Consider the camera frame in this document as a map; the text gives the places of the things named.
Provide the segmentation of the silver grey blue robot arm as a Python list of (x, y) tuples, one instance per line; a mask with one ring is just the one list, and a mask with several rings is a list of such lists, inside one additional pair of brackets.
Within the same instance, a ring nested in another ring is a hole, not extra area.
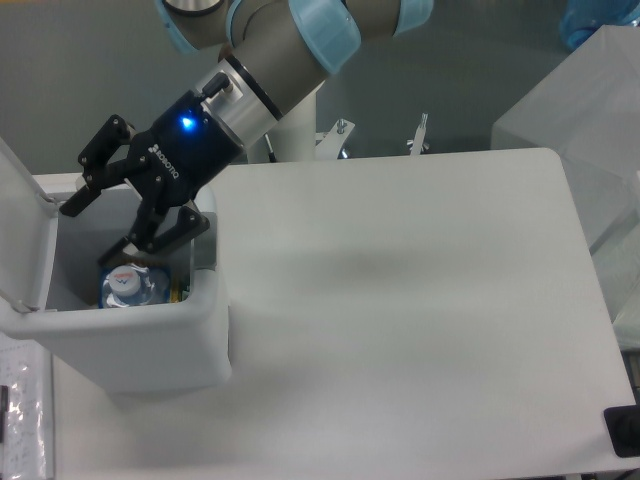
[(164, 256), (206, 232), (194, 201), (203, 186), (258, 142), (365, 41), (425, 24), (430, 1), (161, 1), (182, 49), (227, 45), (210, 75), (146, 130), (110, 117), (78, 157), (84, 183), (61, 206), (75, 217), (128, 184), (140, 204), (129, 231), (99, 258)]

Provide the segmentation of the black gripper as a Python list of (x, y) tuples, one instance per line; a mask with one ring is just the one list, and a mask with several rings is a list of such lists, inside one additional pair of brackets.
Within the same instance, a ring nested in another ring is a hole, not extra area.
[[(129, 175), (142, 197), (151, 192), (159, 177), (163, 179), (157, 210), (183, 205), (175, 223), (163, 231), (165, 216), (139, 210), (128, 234), (98, 258), (99, 266), (164, 258), (209, 229), (209, 219), (193, 202), (187, 202), (243, 149), (204, 112), (201, 102), (195, 93), (185, 93), (148, 130), (135, 136), (122, 117), (112, 115), (78, 155), (85, 185), (59, 208), (64, 216), (78, 216), (103, 190), (123, 184)], [(128, 158), (110, 163), (117, 150), (129, 144)], [(146, 158), (146, 168), (138, 172), (141, 157)]]

